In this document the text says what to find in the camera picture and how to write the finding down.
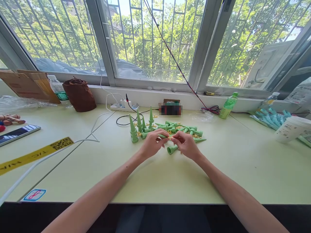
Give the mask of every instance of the red plastic item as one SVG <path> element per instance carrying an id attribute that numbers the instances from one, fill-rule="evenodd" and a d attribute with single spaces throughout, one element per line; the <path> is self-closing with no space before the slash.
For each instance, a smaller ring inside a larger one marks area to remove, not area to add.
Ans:
<path id="1" fill-rule="evenodd" d="M 6 127 L 5 127 L 5 126 L 0 125 L 0 132 L 5 131 L 5 129 L 6 129 Z"/>

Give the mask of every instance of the green tea bottle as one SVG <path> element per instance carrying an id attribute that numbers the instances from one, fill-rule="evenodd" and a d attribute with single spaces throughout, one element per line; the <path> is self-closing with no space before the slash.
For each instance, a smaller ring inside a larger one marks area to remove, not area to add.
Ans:
<path id="1" fill-rule="evenodd" d="M 233 109 L 235 103 L 237 102 L 237 96 L 239 95 L 238 92 L 234 92 L 232 96 L 228 97 L 227 101 L 225 102 L 223 108 L 220 110 L 219 117 L 222 119 L 226 119 Z"/>

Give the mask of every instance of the yellow tape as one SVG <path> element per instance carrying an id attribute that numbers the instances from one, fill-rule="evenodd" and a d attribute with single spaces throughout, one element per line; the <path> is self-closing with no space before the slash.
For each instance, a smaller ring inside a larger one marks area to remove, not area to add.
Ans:
<path id="1" fill-rule="evenodd" d="M 15 168 L 21 167 L 27 163 L 31 163 L 35 160 L 42 159 L 43 157 L 54 153 L 64 147 L 67 147 L 74 142 L 70 139 L 70 137 L 63 138 L 59 141 L 56 141 L 46 147 L 43 147 L 39 150 L 36 150 L 32 153 L 19 157 L 17 159 L 13 159 L 11 161 L 0 164 L 0 175 L 3 175 Z"/>

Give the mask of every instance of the white cup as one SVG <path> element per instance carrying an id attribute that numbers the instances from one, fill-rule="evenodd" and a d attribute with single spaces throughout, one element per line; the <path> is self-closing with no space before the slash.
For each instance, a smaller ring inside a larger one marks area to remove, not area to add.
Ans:
<path id="1" fill-rule="evenodd" d="M 298 116 L 291 116 L 287 118 L 284 124 L 274 133 L 275 140 L 281 143 L 287 143 L 308 130 L 311 130 L 311 120 Z"/>

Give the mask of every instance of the forearm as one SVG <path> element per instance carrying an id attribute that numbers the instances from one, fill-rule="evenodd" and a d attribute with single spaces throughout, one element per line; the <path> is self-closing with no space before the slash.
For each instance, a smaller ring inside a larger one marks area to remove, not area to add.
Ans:
<path id="1" fill-rule="evenodd" d="M 87 232 L 129 175 L 142 162 L 143 159 L 139 154 L 132 156 L 62 212 L 43 232 Z"/>
<path id="2" fill-rule="evenodd" d="M 287 232 L 286 228 L 244 188 L 212 165 L 205 156 L 195 161 L 208 175 L 233 213 L 250 233 Z"/>

